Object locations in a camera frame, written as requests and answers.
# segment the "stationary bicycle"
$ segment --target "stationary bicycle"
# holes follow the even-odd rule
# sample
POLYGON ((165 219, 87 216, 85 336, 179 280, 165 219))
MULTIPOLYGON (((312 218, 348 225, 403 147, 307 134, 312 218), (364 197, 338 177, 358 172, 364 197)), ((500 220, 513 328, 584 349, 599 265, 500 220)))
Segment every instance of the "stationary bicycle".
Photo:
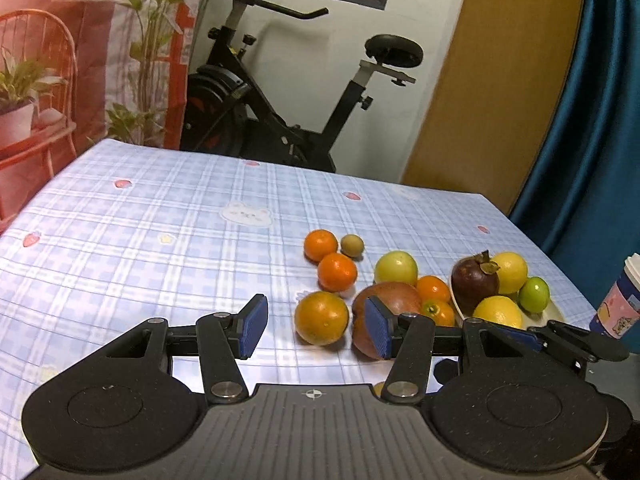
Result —
POLYGON ((262 7, 298 20, 312 20, 329 13, 327 8, 303 13, 265 0, 233 0, 225 25, 209 31, 215 42, 207 63, 189 76, 180 149, 335 172, 329 151, 353 109, 358 104, 363 110, 371 106, 373 99, 364 96, 371 76, 375 72, 388 75, 398 86, 415 83, 413 77, 385 65, 397 68, 420 65, 423 56, 420 45, 389 34, 367 40, 366 54, 376 63, 360 61, 358 72, 349 81, 321 133, 303 130, 299 125, 288 126, 274 111, 242 64, 247 47, 256 39, 245 35, 244 47, 238 52, 230 46, 247 6, 262 7), (255 120, 247 118, 247 107, 255 120))

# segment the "bike seat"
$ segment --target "bike seat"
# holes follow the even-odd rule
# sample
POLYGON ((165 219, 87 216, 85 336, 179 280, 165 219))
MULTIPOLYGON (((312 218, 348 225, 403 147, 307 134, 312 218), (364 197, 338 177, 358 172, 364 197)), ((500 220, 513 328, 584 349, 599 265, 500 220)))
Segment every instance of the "bike seat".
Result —
POLYGON ((413 68, 422 63, 422 48, 415 41, 394 36, 379 34, 369 38, 364 44, 367 57, 373 57, 378 63, 413 68))

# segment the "white wall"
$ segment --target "white wall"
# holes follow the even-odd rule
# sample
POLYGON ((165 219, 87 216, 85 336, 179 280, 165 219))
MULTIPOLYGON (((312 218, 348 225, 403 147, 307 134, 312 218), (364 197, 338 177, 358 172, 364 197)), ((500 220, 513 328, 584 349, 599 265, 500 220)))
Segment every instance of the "white wall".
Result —
MULTIPOLYGON (((385 10, 336 0, 273 0, 309 12, 327 7, 329 15, 304 22, 249 7, 234 43, 242 35, 258 38, 244 61, 277 113, 289 124, 321 131, 365 58, 364 42, 375 34, 397 34, 420 44, 424 61, 407 73, 418 81, 400 88, 375 74, 367 87, 371 108, 356 108, 332 156, 343 174, 398 182, 433 94, 462 0, 388 0, 385 10)), ((229 0, 210 0, 194 47, 191 67, 206 62, 207 31, 221 25, 229 0)))

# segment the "table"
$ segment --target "table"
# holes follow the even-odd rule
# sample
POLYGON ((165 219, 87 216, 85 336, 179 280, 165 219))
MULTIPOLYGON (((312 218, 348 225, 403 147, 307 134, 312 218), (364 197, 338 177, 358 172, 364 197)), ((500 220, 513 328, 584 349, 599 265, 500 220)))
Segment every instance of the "table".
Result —
MULTIPOLYGON (((544 277, 566 320, 587 327, 591 305, 487 199, 235 158, 104 140, 56 176, 0 237, 0 480, 35 461, 20 428, 28 395, 54 374, 150 317, 193 324, 237 312, 254 294, 269 322, 253 357, 256 383, 377 383, 389 362, 302 342, 296 303, 318 290, 302 242, 324 228, 360 235, 355 290, 376 261, 406 250, 420 274, 446 279, 462 256, 519 252, 544 277)), ((355 292, 347 294, 346 301, 355 292)), ((196 359, 174 376, 202 391, 196 359)), ((438 388, 433 377, 430 390, 438 388)))

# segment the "blue curtain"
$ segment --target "blue curtain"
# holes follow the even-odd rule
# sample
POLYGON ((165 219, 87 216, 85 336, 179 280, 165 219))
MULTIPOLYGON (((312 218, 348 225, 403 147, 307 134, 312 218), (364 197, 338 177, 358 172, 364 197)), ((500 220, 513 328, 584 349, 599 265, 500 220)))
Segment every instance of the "blue curtain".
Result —
POLYGON ((595 306, 640 252, 640 0, 584 0, 558 110, 510 218, 595 306))

